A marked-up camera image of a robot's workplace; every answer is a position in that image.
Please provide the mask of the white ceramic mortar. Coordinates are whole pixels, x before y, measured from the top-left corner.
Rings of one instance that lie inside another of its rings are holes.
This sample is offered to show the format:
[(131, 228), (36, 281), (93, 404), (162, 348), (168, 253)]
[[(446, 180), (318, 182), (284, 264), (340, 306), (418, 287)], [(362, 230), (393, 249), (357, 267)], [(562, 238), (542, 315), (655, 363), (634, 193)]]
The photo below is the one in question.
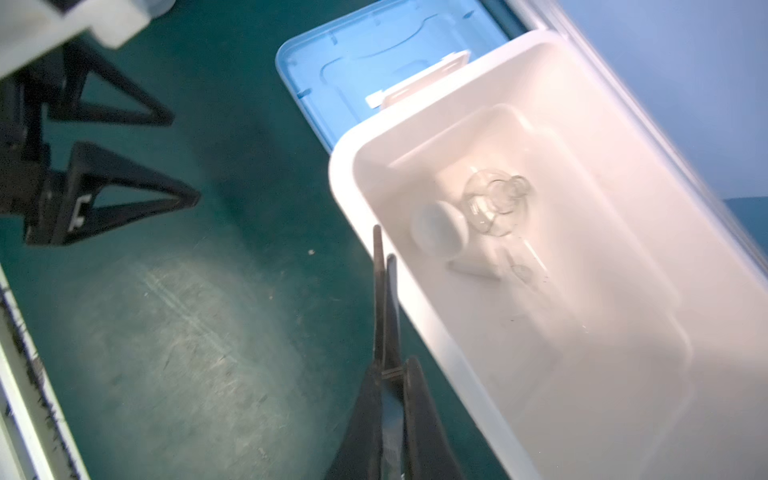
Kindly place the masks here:
[(459, 257), (469, 243), (464, 215), (446, 201), (419, 207), (411, 217), (410, 233), (425, 254), (444, 260)]

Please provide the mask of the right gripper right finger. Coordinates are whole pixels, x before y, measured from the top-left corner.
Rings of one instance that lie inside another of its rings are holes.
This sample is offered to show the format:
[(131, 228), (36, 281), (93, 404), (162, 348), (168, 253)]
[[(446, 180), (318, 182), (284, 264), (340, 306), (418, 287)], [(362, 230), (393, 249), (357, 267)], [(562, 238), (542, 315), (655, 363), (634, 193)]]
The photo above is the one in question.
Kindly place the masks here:
[(406, 478), (464, 479), (420, 362), (410, 357), (404, 367)]

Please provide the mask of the white plastic storage bin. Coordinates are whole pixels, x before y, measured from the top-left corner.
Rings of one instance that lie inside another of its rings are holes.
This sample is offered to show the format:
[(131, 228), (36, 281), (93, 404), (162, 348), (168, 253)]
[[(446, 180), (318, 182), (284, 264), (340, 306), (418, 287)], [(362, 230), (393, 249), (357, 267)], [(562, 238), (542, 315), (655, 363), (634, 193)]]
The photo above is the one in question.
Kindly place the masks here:
[[(554, 296), (515, 295), (473, 235), (460, 267), (413, 213), (498, 169)], [(526, 33), (344, 134), (333, 195), (380, 225), (400, 301), (514, 479), (763, 479), (767, 272), (564, 38)]]

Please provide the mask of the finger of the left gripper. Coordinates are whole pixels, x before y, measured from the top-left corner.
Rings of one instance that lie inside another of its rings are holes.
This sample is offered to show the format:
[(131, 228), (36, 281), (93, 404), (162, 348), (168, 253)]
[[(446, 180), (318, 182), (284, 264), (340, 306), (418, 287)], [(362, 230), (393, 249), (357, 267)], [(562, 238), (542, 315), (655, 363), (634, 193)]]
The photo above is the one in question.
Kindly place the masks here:
[(66, 122), (169, 126), (175, 114), (84, 41), (61, 48), (62, 78), (47, 89), (48, 117)]
[(24, 213), (28, 245), (65, 246), (131, 223), (196, 206), (181, 180), (90, 142), (77, 142), (68, 166), (46, 166)]

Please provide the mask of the light blue bin lid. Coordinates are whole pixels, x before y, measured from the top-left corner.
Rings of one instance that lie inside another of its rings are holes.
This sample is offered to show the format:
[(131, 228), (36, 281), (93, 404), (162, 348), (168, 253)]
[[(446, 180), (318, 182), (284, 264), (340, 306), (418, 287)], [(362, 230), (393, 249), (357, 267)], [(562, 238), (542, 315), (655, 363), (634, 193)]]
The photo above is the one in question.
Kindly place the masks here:
[(326, 151), (375, 115), (368, 97), (467, 51), (526, 32), (504, 1), (377, 1), (287, 40), (276, 69)]

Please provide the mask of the clear plastic funnel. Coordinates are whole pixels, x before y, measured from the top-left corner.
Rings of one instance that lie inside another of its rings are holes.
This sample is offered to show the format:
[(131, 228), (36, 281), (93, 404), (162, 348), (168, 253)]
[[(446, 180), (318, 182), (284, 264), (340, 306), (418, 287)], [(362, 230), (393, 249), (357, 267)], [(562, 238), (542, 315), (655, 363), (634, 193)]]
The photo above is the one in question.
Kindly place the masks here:
[(554, 296), (557, 293), (547, 268), (522, 237), (502, 237), (496, 254), (503, 279), (513, 294)]

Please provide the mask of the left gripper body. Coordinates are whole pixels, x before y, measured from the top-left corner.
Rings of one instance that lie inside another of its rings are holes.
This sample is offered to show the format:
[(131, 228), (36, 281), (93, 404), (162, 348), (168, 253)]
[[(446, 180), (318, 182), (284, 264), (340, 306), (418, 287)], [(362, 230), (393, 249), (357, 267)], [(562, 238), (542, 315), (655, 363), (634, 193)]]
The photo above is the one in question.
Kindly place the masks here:
[(27, 73), (1, 81), (1, 213), (21, 216), (27, 228), (55, 226), (65, 185), (43, 141), (44, 100)]

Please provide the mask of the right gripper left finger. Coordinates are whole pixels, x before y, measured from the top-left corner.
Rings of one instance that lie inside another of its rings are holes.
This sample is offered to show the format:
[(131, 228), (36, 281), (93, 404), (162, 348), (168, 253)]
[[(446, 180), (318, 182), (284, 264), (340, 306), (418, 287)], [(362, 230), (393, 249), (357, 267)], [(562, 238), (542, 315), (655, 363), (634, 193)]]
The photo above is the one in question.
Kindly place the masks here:
[(361, 383), (344, 438), (325, 479), (378, 480), (382, 460), (382, 368), (374, 360)]

